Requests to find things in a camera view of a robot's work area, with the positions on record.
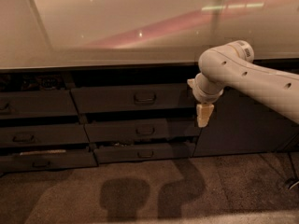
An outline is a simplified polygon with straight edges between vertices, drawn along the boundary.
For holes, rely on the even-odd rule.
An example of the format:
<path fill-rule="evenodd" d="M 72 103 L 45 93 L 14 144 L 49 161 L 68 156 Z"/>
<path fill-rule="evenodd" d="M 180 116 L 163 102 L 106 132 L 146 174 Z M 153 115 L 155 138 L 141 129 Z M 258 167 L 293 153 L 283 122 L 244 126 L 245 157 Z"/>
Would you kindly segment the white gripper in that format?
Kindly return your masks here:
<path fill-rule="evenodd" d="M 194 98 L 200 103 L 196 105 L 197 124 L 200 128 L 204 128 L 208 125 L 214 110 L 213 103 L 222 96 L 224 86 L 209 80 L 202 73 L 195 79 L 188 79 L 187 84 L 192 88 Z"/>

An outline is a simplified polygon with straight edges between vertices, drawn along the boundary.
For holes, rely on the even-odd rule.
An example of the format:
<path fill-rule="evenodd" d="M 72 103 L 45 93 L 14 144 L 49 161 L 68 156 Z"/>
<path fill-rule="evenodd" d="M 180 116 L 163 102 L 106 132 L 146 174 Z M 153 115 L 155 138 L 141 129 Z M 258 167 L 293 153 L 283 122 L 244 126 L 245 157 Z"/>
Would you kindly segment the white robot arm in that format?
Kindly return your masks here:
<path fill-rule="evenodd" d="M 299 123 L 299 75 L 253 63 L 252 46 L 243 40 L 204 51 L 198 60 L 200 73 L 187 81 L 197 101 L 197 124 L 207 126 L 214 103 L 226 87 Z"/>

